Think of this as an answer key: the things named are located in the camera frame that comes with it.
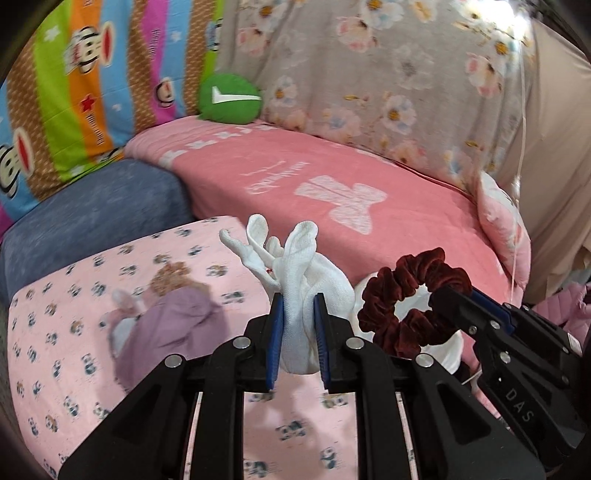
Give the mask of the tan dotted scrunchie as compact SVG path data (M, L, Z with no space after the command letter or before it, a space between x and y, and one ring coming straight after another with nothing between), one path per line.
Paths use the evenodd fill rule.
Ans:
M151 279L149 287L158 296L164 296L174 290L190 287L209 295L209 286L190 277L191 269L184 262L167 262Z

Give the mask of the white lined trash bin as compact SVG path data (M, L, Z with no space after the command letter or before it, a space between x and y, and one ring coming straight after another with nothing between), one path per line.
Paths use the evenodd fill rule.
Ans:
M353 288L355 304L353 304L353 310L349 314L353 334L370 342L373 341L375 332L373 330L365 332L360 328L358 314L366 304L365 299L363 299L363 292L365 292L370 279L376 278L377 275L377 272L367 275ZM420 285L415 294L394 304L394 317L398 319L400 325L409 324L406 327L407 333L410 332L411 327L414 328L422 353L431 355L449 373L455 374L461 365L464 337L460 331L457 331L447 341L430 341L428 339L429 333L433 329L427 317L427 312L430 310L429 299L431 294L425 285Z

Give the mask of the dark red velvet scrunchie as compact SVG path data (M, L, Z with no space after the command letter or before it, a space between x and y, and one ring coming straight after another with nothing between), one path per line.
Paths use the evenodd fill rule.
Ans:
M359 328L372 334L385 353L414 359L424 347L446 343L459 329L444 312L449 296L472 292L468 273L450 266L443 248L404 255L394 268L381 268L367 282Z

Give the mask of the pink white small pillow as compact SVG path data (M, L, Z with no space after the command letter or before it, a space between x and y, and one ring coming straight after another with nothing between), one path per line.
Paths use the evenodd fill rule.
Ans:
M481 227L502 266L521 290L531 273L531 240L523 218L509 195L495 179L482 172L476 189Z

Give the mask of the pink fleece blanket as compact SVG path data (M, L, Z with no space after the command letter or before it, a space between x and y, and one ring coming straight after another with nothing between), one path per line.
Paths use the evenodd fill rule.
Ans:
M176 175L197 217L263 215L280 239L297 223L314 222L318 251L352 283L403 255L440 247L495 300L523 296L472 198L373 153L263 122L194 117L147 129L124 151Z

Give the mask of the blue velvet cushion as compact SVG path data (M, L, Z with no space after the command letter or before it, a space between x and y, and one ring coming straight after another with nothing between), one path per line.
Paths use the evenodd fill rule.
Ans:
M112 163L40 203L4 234L1 304L81 259L194 220L174 174L133 159Z

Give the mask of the colourful striped monkey quilt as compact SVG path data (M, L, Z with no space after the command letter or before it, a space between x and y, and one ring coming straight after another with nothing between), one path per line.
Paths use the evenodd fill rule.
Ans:
M197 112L219 1L64 1L1 87L1 226L120 160L137 133Z

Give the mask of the grey floral blanket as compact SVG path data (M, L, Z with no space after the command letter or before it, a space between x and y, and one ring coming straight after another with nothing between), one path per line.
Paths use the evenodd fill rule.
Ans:
M503 165L536 70L517 1L228 1L218 39L267 122L465 191Z

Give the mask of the beige curtain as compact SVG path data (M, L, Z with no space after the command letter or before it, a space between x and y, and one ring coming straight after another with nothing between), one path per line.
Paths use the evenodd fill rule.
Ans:
M526 125L497 174L509 188L521 176L520 211L531 239L524 299L554 294L574 270L590 266L590 63L540 22Z

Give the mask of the purple cloth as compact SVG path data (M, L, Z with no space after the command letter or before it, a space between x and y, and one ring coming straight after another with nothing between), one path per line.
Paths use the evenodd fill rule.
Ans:
M107 316L114 377L131 391L169 355L202 357L228 339L228 319L211 295L184 287L142 302L113 294L117 309Z

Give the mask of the green round check-mark pillow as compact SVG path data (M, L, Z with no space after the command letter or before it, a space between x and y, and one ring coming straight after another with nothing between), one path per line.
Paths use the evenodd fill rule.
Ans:
M201 120L223 124L246 125L259 117L263 99L259 88L235 74L208 76L197 94Z

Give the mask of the pink panda print sheet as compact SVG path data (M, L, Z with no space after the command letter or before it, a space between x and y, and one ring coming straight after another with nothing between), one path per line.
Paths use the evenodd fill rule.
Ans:
M56 476L68 456L161 360L197 358L242 334L270 302L219 240L232 217L156 233L56 271L13 296L8 371L24 442ZM281 373L245 396L249 479L354 479L356 408L317 375Z

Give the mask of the white sock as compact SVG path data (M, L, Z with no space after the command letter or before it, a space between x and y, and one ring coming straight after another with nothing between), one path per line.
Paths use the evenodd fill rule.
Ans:
M318 253L318 226L314 222L297 223L287 240L280 242L270 236L266 218L253 214L245 234L247 241L243 243L222 229L219 239L259 280L267 296L283 295L280 367L298 375L318 372L315 296L325 297L330 314L348 319L355 306L352 284L341 269Z

